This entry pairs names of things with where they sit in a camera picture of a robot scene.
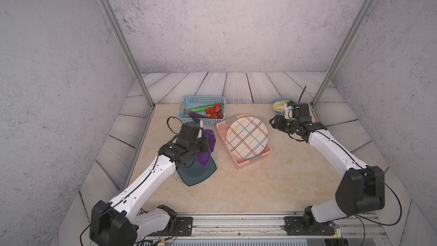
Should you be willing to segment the dark teal square plate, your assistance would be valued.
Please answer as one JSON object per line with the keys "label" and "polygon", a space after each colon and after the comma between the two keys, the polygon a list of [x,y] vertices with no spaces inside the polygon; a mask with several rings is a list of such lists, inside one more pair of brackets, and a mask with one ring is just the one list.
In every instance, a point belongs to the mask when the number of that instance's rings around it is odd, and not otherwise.
{"label": "dark teal square plate", "polygon": [[192,156],[177,170],[180,180],[188,187],[204,182],[217,170],[211,155]]}

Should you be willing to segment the left aluminium frame post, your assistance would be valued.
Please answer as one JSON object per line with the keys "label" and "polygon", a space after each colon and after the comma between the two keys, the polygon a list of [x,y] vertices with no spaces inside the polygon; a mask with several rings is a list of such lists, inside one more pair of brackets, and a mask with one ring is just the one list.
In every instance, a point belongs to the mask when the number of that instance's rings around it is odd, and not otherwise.
{"label": "left aluminium frame post", "polygon": [[126,38],[121,30],[121,27],[118,23],[118,20],[115,16],[115,13],[112,9],[112,6],[109,2],[109,0],[98,0],[102,11],[107,19],[107,21],[109,22],[109,25],[112,29],[112,32],[116,38],[116,41],[118,43],[118,45],[120,46],[123,55],[127,61],[128,66],[130,67],[133,76],[142,92],[142,94],[145,96],[146,101],[148,103],[149,106],[151,106],[152,108],[155,108],[155,102],[153,101],[151,94],[143,80],[143,77],[140,73],[140,69],[134,59],[134,56],[131,52],[131,49],[126,41]]}

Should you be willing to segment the light blue perforated basket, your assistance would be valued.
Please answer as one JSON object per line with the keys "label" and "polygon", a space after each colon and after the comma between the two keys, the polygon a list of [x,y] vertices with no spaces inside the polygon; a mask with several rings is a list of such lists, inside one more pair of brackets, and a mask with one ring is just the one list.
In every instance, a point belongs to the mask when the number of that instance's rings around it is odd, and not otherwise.
{"label": "light blue perforated basket", "polygon": [[[222,106],[224,118],[222,118],[222,119],[199,118],[199,120],[202,121],[205,126],[216,125],[219,122],[224,121],[224,119],[225,119],[226,98],[224,96],[187,95],[183,98],[183,102],[182,102],[182,105],[181,105],[179,113],[178,113],[178,119],[182,123],[192,123],[193,118],[191,118],[190,116],[188,116],[185,113],[185,111],[184,111],[185,109],[190,110],[191,108],[196,108],[196,107],[200,107],[200,106],[204,106],[204,105],[211,105],[211,104],[216,104],[216,103],[224,104]],[[206,116],[205,111],[197,112],[197,113]]]}

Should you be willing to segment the aluminium frame post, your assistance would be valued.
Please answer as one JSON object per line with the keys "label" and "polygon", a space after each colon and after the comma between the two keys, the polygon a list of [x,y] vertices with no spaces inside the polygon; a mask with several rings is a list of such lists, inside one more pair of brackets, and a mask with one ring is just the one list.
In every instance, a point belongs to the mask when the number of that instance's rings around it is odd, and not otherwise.
{"label": "aluminium frame post", "polygon": [[355,40],[355,37],[357,36],[361,25],[363,24],[365,18],[371,11],[375,1],[376,0],[364,0],[360,8],[358,9],[358,12],[346,34],[346,37],[344,38],[341,46],[339,47],[335,57],[333,58],[333,61],[330,64],[313,101],[311,102],[311,105],[313,107],[315,107],[318,103],[320,103],[322,96],[324,95],[326,89],[328,88],[330,81],[333,79],[334,75],[338,71],[344,57],[346,56],[350,46]]}
{"label": "aluminium frame post", "polygon": [[109,0],[98,0],[102,11],[107,19],[107,21],[109,22],[109,25],[112,29],[112,32],[116,38],[116,41],[118,43],[118,45],[120,46],[123,55],[127,61],[128,66],[130,67],[133,76],[142,92],[142,94],[145,96],[146,101],[148,103],[149,106],[151,106],[152,108],[155,108],[155,102],[153,101],[151,94],[143,80],[143,77],[140,73],[140,69],[134,59],[134,56],[131,52],[131,49],[126,41],[126,38],[121,30],[121,27],[118,23],[118,20],[115,16],[115,13],[112,9],[112,6],[109,2]]}

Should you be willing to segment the colourful squiggle round plate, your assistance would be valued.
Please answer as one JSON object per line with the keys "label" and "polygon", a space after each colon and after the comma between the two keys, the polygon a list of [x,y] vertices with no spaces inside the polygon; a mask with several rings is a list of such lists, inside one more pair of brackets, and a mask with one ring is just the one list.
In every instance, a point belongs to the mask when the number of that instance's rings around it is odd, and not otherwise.
{"label": "colourful squiggle round plate", "polygon": [[173,177],[180,183],[188,187],[197,185],[208,179],[217,170],[217,155],[212,152],[209,156],[209,162],[206,167],[203,167],[195,159],[189,160],[189,167],[181,166]]}

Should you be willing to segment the green cucumber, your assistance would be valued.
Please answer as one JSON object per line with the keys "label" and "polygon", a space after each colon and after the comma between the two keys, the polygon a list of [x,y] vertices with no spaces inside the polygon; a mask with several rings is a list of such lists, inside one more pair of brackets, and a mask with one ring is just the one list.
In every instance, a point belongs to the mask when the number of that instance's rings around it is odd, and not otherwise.
{"label": "green cucumber", "polygon": [[196,108],[191,108],[190,111],[192,111],[192,112],[206,111],[208,113],[211,108],[213,108],[213,109],[215,109],[216,107],[221,108],[223,105],[224,104],[221,104],[221,103],[216,103],[216,104],[211,104],[211,105],[204,105],[204,106],[200,106],[200,107],[196,107]]}

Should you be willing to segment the pink perforated basket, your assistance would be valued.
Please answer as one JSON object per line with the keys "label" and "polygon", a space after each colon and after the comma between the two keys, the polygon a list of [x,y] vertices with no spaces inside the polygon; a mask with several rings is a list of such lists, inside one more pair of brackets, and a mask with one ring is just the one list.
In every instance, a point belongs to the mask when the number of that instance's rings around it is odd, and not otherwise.
{"label": "pink perforated basket", "polygon": [[272,148],[270,147],[270,145],[268,143],[265,150],[260,155],[256,156],[255,158],[252,158],[252,159],[238,160],[231,155],[229,149],[226,147],[226,144],[225,144],[226,132],[234,121],[236,121],[238,118],[246,117],[246,116],[248,116],[248,115],[239,115],[233,119],[224,120],[224,121],[221,121],[218,124],[216,124],[217,130],[218,130],[218,135],[220,136],[220,139],[222,140],[222,142],[226,148],[226,152],[227,152],[228,156],[231,158],[231,160],[234,163],[235,168],[237,168],[237,169],[241,169],[241,168],[246,167],[250,164],[253,164],[256,161],[259,161],[259,160],[267,157],[272,152]]}

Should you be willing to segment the purple eggplant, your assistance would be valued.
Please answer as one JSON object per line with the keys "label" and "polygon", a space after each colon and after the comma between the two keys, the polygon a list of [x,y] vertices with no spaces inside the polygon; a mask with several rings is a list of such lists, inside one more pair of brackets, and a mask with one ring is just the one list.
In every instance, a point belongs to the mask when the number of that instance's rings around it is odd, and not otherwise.
{"label": "purple eggplant", "polygon": [[205,115],[198,114],[198,113],[193,112],[193,111],[191,111],[191,110],[189,110],[189,109],[185,109],[184,111],[185,111],[185,113],[186,113],[188,116],[190,116],[191,118],[208,118],[208,117],[205,116]]}

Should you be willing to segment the right aluminium frame post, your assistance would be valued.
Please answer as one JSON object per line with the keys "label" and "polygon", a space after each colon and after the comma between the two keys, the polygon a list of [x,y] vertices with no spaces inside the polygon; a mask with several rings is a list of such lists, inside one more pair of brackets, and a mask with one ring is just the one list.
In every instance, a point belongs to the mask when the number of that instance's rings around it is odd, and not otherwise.
{"label": "right aluminium frame post", "polygon": [[361,25],[363,24],[365,18],[371,11],[375,1],[376,0],[364,0],[360,8],[358,9],[358,12],[346,34],[346,37],[344,38],[341,46],[339,47],[335,57],[333,58],[333,61],[330,64],[313,101],[311,102],[311,105],[313,107],[315,107],[318,103],[320,103],[322,96],[324,95],[326,89],[328,88],[330,81],[333,79],[334,75],[338,71],[344,57],[346,56],[350,46],[355,40],[355,37],[357,36]]}

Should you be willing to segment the white plaid round plate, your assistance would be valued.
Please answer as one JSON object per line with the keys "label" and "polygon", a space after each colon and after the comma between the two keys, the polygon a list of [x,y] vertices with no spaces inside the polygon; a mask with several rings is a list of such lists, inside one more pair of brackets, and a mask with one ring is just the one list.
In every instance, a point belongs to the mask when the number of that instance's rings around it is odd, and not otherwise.
{"label": "white plaid round plate", "polygon": [[228,128],[225,144],[231,155],[238,160],[248,160],[260,155],[267,147],[269,132],[259,118],[238,118]]}

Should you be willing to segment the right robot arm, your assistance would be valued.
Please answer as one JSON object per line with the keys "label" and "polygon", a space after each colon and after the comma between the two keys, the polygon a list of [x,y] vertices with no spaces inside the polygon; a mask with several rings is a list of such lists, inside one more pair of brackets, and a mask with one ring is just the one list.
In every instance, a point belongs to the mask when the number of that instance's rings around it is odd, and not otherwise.
{"label": "right robot arm", "polygon": [[288,104],[283,116],[269,121],[272,128],[297,136],[318,150],[340,176],[335,197],[305,208],[301,227],[309,235],[330,233],[330,225],[338,219],[381,210],[385,207],[385,176],[378,166],[369,166],[343,147],[327,127],[313,121],[308,104]]}

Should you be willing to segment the metal base rail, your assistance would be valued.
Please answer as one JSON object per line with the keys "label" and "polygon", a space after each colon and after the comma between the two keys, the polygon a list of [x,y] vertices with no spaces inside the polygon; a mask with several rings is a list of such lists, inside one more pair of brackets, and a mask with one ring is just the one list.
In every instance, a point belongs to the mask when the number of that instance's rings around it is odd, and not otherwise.
{"label": "metal base rail", "polygon": [[330,224],[332,235],[310,233],[297,223],[301,213],[181,213],[170,235],[144,236],[138,246],[389,246],[384,228],[350,217]]}

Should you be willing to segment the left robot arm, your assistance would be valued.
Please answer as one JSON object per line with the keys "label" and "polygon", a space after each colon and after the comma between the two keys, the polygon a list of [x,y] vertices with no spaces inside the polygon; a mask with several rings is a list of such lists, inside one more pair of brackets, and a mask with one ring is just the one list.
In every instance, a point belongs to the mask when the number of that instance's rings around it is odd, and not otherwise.
{"label": "left robot arm", "polygon": [[97,202],[92,208],[86,230],[98,246],[133,246],[152,234],[174,236],[177,212],[166,205],[141,214],[140,210],[155,190],[188,161],[198,155],[210,155],[216,137],[197,123],[182,124],[180,132],[158,150],[148,168],[126,189],[109,202]]}

